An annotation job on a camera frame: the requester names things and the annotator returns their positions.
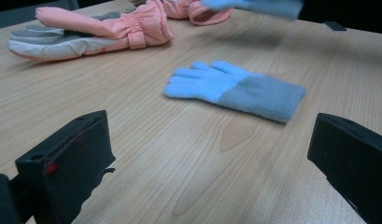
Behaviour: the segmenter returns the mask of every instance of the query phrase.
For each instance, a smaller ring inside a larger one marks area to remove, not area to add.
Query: pink fabric
[[[167,17],[172,19],[190,18],[195,25],[213,25],[229,19],[232,9],[216,12],[200,5],[200,0],[163,0]]]
[[[173,38],[160,0],[148,0],[134,12],[122,13],[119,19],[113,20],[99,21],[58,7],[39,7],[36,17],[46,26],[119,40],[114,46],[101,49],[100,52],[160,45]]]

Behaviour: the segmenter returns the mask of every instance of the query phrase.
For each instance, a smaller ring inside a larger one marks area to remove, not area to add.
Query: glove cuff
[[[224,92],[218,104],[262,117],[289,122],[306,88],[275,77],[249,76]]]
[[[163,36],[167,40],[171,40],[174,38],[174,35],[170,29],[170,26],[167,24],[167,13],[164,11],[163,4],[161,0],[149,0],[156,3],[156,7],[159,10],[160,21],[161,21],[161,31]]]
[[[127,39],[131,49],[141,49],[147,46],[144,31],[135,15],[123,13],[120,19],[128,26]]]
[[[200,1],[191,3],[189,7],[191,23],[195,25],[213,25],[229,19],[232,9],[224,11],[213,11],[208,7],[202,7]]]

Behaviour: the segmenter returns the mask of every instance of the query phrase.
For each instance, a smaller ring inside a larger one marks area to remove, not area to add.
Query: dark background
[[[53,2],[55,0],[6,0],[0,1],[0,11],[10,10],[19,7],[29,7],[33,5],[44,4],[48,2]],[[78,0],[79,7],[89,7],[104,2],[109,2],[110,0]]]
[[[0,1],[0,11],[52,1]],[[89,7],[108,1],[110,0],[78,0],[78,5],[79,7]],[[346,28],[382,34],[382,0],[304,0],[304,8],[301,11],[299,20],[318,23],[337,21]]]

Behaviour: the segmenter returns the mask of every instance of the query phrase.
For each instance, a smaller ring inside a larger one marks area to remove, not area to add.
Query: glove fingers
[[[210,65],[203,62],[194,62],[191,64],[191,68],[202,70],[208,73],[221,73],[219,70],[212,68]]]
[[[196,85],[198,79],[187,78],[187,77],[170,77],[169,83],[171,84],[184,84],[184,85]]]
[[[211,8],[215,11],[223,11],[238,4],[238,0],[202,0],[200,3],[204,7]]]
[[[200,79],[200,78],[208,76],[208,73],[205,71],[191,69],[191,68],[178,68],[173,72],[173,75],[177,77]]]
[[[240,75],[240,74],[249,75],[250,74],[249,71],[247,71],[246,69],[233,65],[231,63],[224,62],[224,61],[213,62],[211,66],[226,74],[233,74],[233,75]]]
[[[239,8],[290,20],[296,20],[304,6],[302,0],[260,0],[258,2],[243,0],[242,2]]]
[[[164,93],[169,97],[176,98],[195,98],[197,96],[198,87],[189,84],[168,84],[164,88]]]

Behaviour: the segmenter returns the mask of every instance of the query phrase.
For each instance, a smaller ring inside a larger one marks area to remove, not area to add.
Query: table surface
[[[320,112],[382,135],[382,35],[241,10],[217,25],[169,25],[175,39],[162,46],[51,63],[7,50],[9,32],[25,24],[0,29],[0,173],[13,178],[19,156],[106,110],[116,172],[74,223],[364,223],[306,154]],[[165,97],[173,70],[196,60],[225,60],[307,95],[287,124]]]

